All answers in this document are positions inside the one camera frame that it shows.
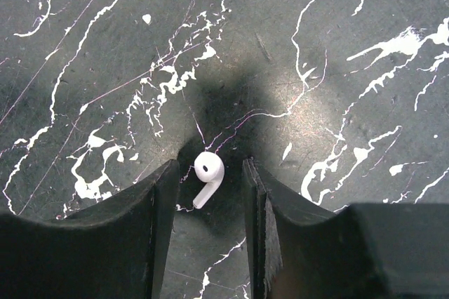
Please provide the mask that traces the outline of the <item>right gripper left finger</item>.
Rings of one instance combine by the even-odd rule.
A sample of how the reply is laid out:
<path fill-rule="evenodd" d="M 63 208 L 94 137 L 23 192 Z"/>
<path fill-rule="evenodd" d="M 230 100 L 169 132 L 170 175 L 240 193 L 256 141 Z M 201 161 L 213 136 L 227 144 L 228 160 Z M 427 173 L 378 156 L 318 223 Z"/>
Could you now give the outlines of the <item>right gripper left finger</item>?
<path fill-rule="evenodd" d="M 2 298 L 158 298 L 179 191 L 171 159 L 62 220 L 1 214 Z"/>

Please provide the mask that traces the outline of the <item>white earbud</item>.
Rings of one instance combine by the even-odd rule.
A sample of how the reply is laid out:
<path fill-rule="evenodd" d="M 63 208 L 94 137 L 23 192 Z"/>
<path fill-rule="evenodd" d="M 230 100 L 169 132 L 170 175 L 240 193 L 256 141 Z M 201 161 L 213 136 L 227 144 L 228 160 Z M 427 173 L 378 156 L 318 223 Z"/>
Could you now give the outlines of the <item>white earbud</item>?
<path fill-rule="evenodd" d="M 193 200 L 196 209 L 202 208 L 222 184 L 225 166 L 221 158 L 212 152 L 202 152 L 194 161 L 197 178 L 205 185 Z"/>

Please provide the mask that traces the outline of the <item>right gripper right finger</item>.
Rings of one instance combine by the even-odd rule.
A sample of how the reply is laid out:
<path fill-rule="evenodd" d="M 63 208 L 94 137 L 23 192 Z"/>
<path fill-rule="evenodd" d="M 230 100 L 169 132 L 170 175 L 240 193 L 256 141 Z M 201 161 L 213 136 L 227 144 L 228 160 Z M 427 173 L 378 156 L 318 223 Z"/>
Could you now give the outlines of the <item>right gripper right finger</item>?
<path fill-rule="evenodd" d="M 447 298 L 448 206 L 359 203 L 333 213 L 252 159 L 242 191 L 254 298 Z"/>

